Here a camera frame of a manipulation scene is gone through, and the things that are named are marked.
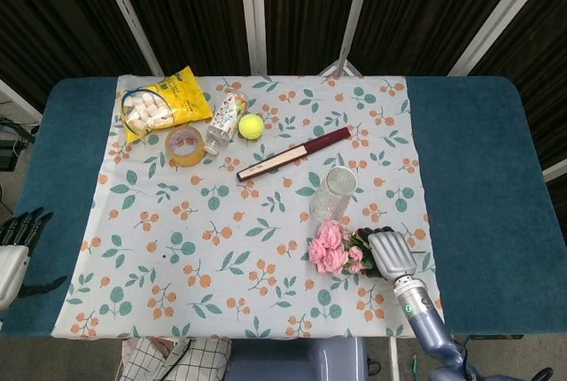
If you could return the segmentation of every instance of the clear glass jar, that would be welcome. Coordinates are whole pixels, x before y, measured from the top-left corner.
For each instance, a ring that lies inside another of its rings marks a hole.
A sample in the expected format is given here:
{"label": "clear glass jar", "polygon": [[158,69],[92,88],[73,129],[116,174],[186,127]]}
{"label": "clear glass jar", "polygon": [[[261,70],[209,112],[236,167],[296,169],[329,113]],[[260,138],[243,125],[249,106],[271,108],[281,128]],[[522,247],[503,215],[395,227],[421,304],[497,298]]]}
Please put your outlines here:
{"label": "clear glass jar", "polygon": [[311,198],[309,212],[319,222],[327,219],[340,221],[356,191],[357,184],[353,170],[342,166],[333,167]]}

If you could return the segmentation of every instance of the bottle label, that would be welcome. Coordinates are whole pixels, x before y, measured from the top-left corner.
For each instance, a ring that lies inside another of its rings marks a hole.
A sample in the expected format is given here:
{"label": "bottle label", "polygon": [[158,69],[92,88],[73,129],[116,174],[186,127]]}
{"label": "bottle label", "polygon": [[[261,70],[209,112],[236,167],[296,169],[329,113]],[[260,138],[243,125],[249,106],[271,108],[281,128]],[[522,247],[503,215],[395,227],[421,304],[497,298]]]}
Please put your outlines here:
{"label": "bottle label", "polygon": [[217,127],[232,137],[236,131],[238,121],[248,109],[246,98],[235,92],[227,93],[219,109],[214,113],[210,126]]}

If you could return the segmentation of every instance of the black curtain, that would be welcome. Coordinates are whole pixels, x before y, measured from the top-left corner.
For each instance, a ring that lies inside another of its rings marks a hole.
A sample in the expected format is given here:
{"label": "black curtain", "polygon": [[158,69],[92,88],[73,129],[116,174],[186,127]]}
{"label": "black curtain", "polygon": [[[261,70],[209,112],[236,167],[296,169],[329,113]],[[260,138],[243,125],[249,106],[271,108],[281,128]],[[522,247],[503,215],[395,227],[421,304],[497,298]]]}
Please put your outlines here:
{"label": "black curtain", "polygon": [[166,74],[250,74],[242,0],[131,0]]}
{"label": "black curtain", "polygon": [[567,0],[528,0],[473,70],[522,97],[542,168],[567,158]]}
{"label": "black curtain", "polygon": [[0,78],[42,111],[61,79],[149,74],[114,0],[0,0]]}
{"label": "black curtain", "polygon": [[363,74],[446,75],[500,0],[364,0],[348,59]]}
{"label": "black curtain", "polygon": [[353,0],[264,0],[269,74],[319,74],[338,59]]}

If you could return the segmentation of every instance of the pink rose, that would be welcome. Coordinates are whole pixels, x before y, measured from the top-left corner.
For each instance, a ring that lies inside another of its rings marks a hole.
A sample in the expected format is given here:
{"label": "pink rose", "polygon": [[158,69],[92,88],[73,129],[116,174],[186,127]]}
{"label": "pink rose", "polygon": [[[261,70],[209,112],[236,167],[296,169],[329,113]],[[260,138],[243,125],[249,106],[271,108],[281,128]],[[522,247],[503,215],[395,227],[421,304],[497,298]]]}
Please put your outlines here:
{"label": "pink rose", "polygon": [[311,241],[311,244],[309,244],[309,261],[311,261],[312,263],[321,263],[322,259],[325,258],[326,253],[327,250],[319,239],[315,239]]}
{"label": "pink rose", "polygon": [[317,239],[328,250],[339,248],[343,243],[343,227],[336,220],[325,220],[317,230]]}
{"label": "pink rose", "polygon": [[335,275],[338,275],[347,261],[348,253],[341,247],[327,250],[327,254],[322,260],[322,265],[326,272],[333,272]]}
{"label": "pink rose", "polygon": [[362,263],[360,263],[359,261],[352,263],[349,267],[348,267],[348,271],[351,273],[358,273],[361,270],[363,270],[364,267],[362,266]]}
{"label": "pink rose", "polygon": [[352,246],[348,250],[348,256],[353,260],[362,261],[362,250],[358,246]]}

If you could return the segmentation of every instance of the flower bouquet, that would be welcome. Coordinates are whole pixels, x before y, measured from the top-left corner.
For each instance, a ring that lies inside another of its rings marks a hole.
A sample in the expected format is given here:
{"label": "flower bouquet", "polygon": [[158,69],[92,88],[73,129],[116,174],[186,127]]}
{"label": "flower bouquet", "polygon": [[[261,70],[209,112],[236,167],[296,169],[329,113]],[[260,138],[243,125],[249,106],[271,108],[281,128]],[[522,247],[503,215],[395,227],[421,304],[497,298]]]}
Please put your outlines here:
{"label": "flower bouquet", "polygon": [[326,220],[309,244],[309,260],[316,265],[319,273],[331,272],[338,275],[345,271],[382,277],[374,262],[368,239],[371,233],[378,231],[392,229],[365,228],[350,233],[336,220]]}

